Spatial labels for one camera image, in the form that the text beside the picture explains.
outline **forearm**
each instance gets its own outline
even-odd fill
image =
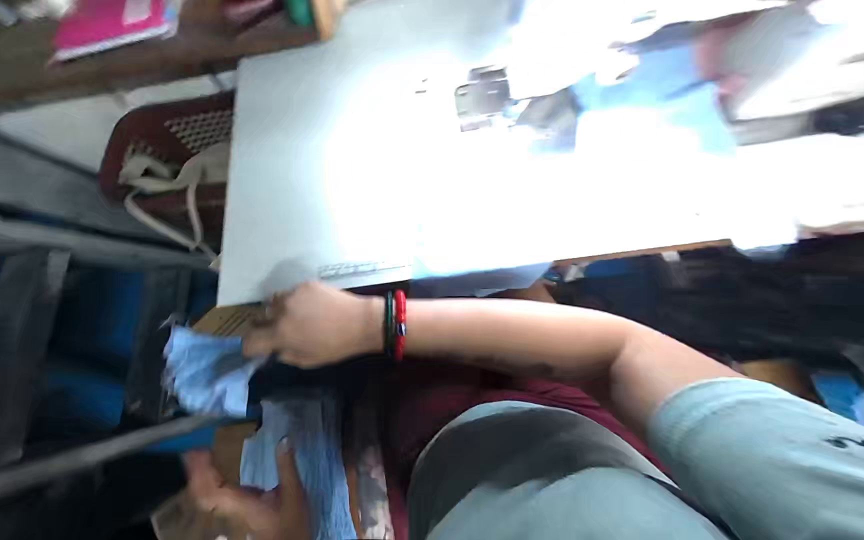
[[[406,354],[578,381],[608,371],[635,323],[529,300],[410,300]]]
[[[582,385],[605,378],[616,412],[640,429],[678,389],[738,377],[654,329],[593,309],[530,300],[409,300],[407,313],[409,357]]]

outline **stack of books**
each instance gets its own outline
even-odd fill
[[[59,23],[52,59],[64,62],[170,38],[179,29],[179,8],[173,0],[77,0]]]

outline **hand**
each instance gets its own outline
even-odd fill
[[[207,450],[182,458],[189,494],[200,509],[240,522],[255,540],[312,539],[306,491],[287,438],[275,448],[278,485],[266,492],[226,485]]]
[[[271,298],[270,321],[243,342],[247,357],[278,353],[280,362],[322,367],[382,350],[382,298],[307,282]]]

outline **wooden shelf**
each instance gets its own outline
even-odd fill
[[[233,33],[218,6],[216,0],[188,0],[175,36],[67,62],[49,61],[58,21],[0,29],[0,112],[218,73],[234,69],[242,57],[319,40],[318,30],[293,24],[284,12]]]

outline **wrist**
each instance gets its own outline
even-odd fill
[[[360,329],[360,354],[375,354],[385,350],[385,299],[363,296],[363,316]]]

